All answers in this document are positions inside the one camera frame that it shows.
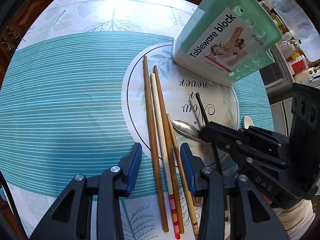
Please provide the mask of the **cream sleeve forearm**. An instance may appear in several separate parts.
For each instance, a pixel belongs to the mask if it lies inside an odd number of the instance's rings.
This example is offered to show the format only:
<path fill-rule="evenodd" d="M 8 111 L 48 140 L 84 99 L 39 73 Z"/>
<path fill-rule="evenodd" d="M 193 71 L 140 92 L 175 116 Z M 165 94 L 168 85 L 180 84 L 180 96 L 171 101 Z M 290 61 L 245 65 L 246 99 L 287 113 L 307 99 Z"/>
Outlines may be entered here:
<path fill-rule="evenodd" d="M 301 200 L 288 210 L 273 209 L 290 239 L 300 239 L 312 224 L 315 213 L 311 200 Z"/>

